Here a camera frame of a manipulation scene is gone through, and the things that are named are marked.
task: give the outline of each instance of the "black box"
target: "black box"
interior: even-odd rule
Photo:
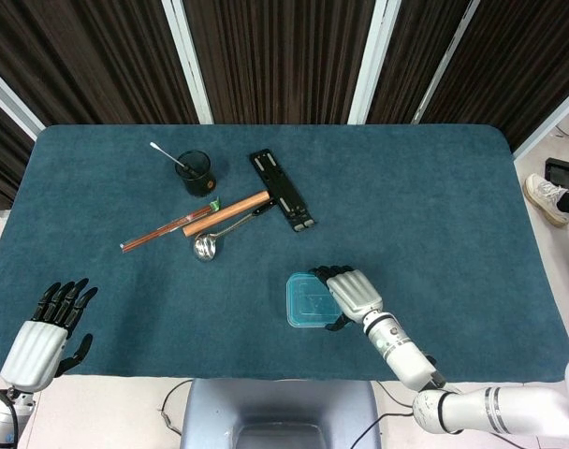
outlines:
[[[569,190],[569,162],[548,158],[545,164],[545,179]]]

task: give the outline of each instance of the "wooden hammer handle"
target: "wooden hammer handle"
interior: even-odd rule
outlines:
[[[241,212],[256,208],[257,206],[264,204],[267,201],[270,201],[270,194],[267,191],[260,192],[259,194],[255,194],[249,196],[248,198],[242,199],[238,203],[231,204],[227,208],[218,210],[208,217],[197,220],[196,222],[185,226],[182,231],[186,237],[194,236],[204,229],[217,225],[218,223],[234,217]]]

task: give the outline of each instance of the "robotic arm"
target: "robotic arm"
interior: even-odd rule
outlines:
[[[430,433],[460,433],[465,428],[491,433],[569,438],[569,401],[559,392],[533,386],[490,387],[473,393],[444,391],[445,379],[407,337],[364,274],[351,267],[320,267],[322,281],[343,315],[328,330],[347,323],[363,331],[399,380],[418,392],[413,411]],[[569,395],[569,365],[565,372]]]
[[[94,287],[79,297],[87,282],[55,283],[39,300],[33,318],[22,324],[0,372],[8,385],[7,390],[0,390],[0,448],[17,447],[36,406],[33,394],[87,356],[91,334],[85,335],[72,357],[61,360],[66,341],[97,293]]]
[[[417,349],[390,313],[368,278],[351,267],[320,267],[311,270],[330,290],[343,315],[328,330],[337,331],[347,323],[363,324],[363,331],[378,353],[407,388],[442,388],[445,379]]]

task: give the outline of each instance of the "floor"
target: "floor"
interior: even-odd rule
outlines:
[[[569,133],[569,116],[561,123]],[[548,157],[569,161],[569,138],[551,132],[527,156],[516,163],[521,181],[532,172],[543,174]],[[556,229],[528,205],[533,231],[545,270],[565,328],[569,335],[569,225]],[[0,235],[5,223],[0,218]],[[177,449],[180,438],[169,431],[158,409],[166,393],[181,379],[119,378],[68,375],[56,379],[49,388],[36,395],[37,408],[19,444],[21,449],[89,449],[91,447],[130,449]],[[458,384],[469,392],[489,384]],[[403,412],[378,384],[372,385],[380,413]],[[398,400],[411,403],[415,393],[398,382],[385,386]],[[564,392],[564,384],[546,384]],[[167,404],[172,423],[180,427],[189,385],[177,389]],[[381,421],[383,448],[499,448],[511,446],[489,434],[465,431],[458,436],[430,435],[412,418],[389,417]],[[527,449],[568,448],[569,442],[549,438],[510,437]]]

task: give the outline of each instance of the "metal ladle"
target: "metal ladle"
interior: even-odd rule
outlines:
[[[257,215],[264,213],[272,206],[274,206],[273,201],[263,204],[253,212],[245,215],[236,223],[230,225],[226,229],[223,229],[222,231],[216,234],[199,234],[198,236],[195,237],[195,241],[193,242],[193,252],[195,253],[195,256],[199,260],[202,260],[204,262],[210,262],[216,256],[216,241],[219,238],[228,234],[230,231],[234,231],[239,226],[247,223],[252,218],[255,218]]]

